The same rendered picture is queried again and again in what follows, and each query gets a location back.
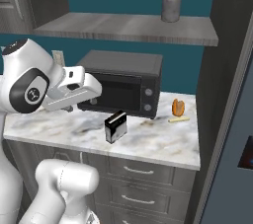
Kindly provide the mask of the grey wooden shelf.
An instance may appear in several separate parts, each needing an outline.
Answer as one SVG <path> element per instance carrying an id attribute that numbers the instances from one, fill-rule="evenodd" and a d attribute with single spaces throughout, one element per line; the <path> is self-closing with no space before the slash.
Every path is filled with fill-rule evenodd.
<path id="1" fill-rule="evenodd" d="M 156 15 L 68 13 L 36 28 L 35 34 L 46 37 L 218 45 L 218 36 L 208 17 L 181 16 L 176 23 L 165 23 Z"/>

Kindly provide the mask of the grey metal jug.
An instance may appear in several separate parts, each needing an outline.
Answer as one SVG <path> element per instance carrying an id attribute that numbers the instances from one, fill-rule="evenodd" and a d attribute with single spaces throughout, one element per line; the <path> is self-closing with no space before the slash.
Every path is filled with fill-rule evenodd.
<path id="1" fill-rule="evenodd" d="M 161 20 L 175 23 L 180 19 L 181 0 L 162 0 Z"/>

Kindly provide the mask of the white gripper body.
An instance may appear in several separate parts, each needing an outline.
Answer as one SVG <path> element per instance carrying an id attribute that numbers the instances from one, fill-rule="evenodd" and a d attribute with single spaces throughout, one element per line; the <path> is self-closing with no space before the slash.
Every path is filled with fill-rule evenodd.
<path id="1" fill-rule="evenodd" d="M 47 111 L 57 111 L 78 103 L 100 97 L 102 94 L 102 85 L 91 74 L 86 73 L 84 85 L 73 91 L 69 91 L 63 98 L 52 99 L 46 96 L 42 102 L 42 106 Z"/>

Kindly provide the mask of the dark grey tall side panel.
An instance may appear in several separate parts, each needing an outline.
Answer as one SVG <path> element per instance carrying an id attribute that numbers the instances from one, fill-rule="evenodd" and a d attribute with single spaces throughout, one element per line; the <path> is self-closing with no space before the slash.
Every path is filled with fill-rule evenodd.
<path id="1" fill-rule="evenodd" d="M 185 224 L 201 224 L 253 42 L 253 0 L 212 0 L 218 46 L 204 49 L 196 94 L 201 169 Z"/>

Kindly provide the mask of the orange bread slice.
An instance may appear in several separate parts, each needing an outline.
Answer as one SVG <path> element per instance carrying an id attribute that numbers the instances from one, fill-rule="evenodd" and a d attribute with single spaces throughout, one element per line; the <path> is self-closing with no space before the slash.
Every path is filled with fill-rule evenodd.
<path id="1" fill-rule="evenodd" d="M 172 114 L 175 116 L 182 116 L 185 111 L 185 103 L 175 99 L 172 104 Z"/>

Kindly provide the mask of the black toaster oven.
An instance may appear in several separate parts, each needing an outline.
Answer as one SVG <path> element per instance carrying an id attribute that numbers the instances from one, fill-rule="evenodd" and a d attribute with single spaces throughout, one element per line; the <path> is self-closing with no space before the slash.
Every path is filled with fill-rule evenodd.
<path id="1" fill-rule="evenodd" d="M 102 85 L 102 95 L 77 105 L 82 111 L 124 111 L 155 118 L 161 86 L 160 54 L 90 50 L 79 62 Z"/>

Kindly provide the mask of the yellow cheese stick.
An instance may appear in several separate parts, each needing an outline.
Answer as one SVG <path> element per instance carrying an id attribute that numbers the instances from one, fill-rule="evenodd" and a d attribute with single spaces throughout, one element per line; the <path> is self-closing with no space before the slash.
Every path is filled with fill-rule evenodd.
<path id="1" fill-rule="evenodd" d="M 181 122 L 181 121 L 188 121 L 190 118 L 188 116 L 175 116 L 168 119 L 168 122 L 174 123 L 174 122 Z"/>

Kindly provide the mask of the grey wall cabinet door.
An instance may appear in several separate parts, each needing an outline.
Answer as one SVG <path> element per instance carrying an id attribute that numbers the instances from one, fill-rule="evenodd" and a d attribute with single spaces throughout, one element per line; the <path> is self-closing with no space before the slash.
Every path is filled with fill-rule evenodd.
<path id="1" fill-rule="evenodd" d="M 0 33 L 28 35 L 35 25 L 30 0 L 0 0 Z"/>

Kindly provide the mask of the grey drawer front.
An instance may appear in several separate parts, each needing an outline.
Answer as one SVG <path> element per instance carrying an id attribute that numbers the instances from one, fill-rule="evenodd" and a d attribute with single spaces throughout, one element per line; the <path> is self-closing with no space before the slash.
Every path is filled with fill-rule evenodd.
<path id="1" fill-rule="evenodd" d="M 127 201 L 121 197 L 122 194 L 135 199 L 154 200 L 155 203 L 148 205 Z M 102 178 L 95 191 L 95 198 L 100 203 L 109 203 L 115 206 L 137 208 L 165 214 L 169 212 L 173 195 L 174 192 L 169 189 L 149 187 L 106 178 Z"/>
<path id="2" fill-rule="evenodd" d="M 101 224 L 166 224 L 151 217 L 128 213 L 102 204 L 96 205 L 96 213 Z"/>
<path id="3" fill-rule="evenodd" d="M 111 174 L 129 177 L 136 180 L 143 180 L 161 184 L 170 184 L 174 173 L 174 169 L 167 166 L 140 161 L 133 161 L 122 158 L 108 157 L 107 162 L 108 162 L 108 169 Z M 128 166 L 129 168 L 142 171 L 152 170 L 154 171 L 154 174 L 142 175 L 128 172 L 124 169 L 124 166 Z"/>

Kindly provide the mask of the grey fridge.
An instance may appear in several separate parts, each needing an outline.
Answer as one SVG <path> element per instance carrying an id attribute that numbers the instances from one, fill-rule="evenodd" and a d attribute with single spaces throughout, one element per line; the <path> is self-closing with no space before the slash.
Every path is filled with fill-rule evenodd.
<path id="1" fill-rule="evenodd" d="M 253 13 L 193 224 L 253 224 Z"/>

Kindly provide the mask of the grey base cabinet door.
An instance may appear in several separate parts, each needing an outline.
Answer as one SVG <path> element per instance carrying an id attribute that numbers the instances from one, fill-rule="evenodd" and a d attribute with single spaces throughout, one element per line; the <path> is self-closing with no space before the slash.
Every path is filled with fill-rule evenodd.
<path id="1" fill-rule="evenodd" d="M 34 155 L 32 159 L 33 167 L 31 168 L 32 178 L 30 185 L 31 199 L 35 198 L 35 195 L 38 191 L 38 183 L 36 182 L 35 179 L 35 171 L 40 161 L 44 159 L 59 159 L 83 164 L 88 163 L 86 154 L 82 153 L 81 151 L 69 148 L 51 147 L 36 144 L 34 147 L 33 155 Z"/>

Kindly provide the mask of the black boxed food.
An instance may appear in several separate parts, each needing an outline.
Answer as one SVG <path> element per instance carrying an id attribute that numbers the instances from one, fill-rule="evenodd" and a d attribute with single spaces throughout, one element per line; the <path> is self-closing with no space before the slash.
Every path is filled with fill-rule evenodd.
<path id="1" fill-rule="evenodd" d="M 105 120 L 106 141 L 113 144 L 127 133 L 127 114 L 118 111 Z"/>

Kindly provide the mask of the white wall socket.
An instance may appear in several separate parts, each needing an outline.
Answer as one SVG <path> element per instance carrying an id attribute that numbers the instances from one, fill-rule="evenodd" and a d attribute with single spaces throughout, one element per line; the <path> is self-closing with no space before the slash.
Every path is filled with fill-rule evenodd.
<path id="1" fill-rule="evenodd" d="M 65 66 L 64 55 L 61 50 L 54 50 L 52 52 L 52 56 L 57 64 L 59 64 L 60 66 Z"/>

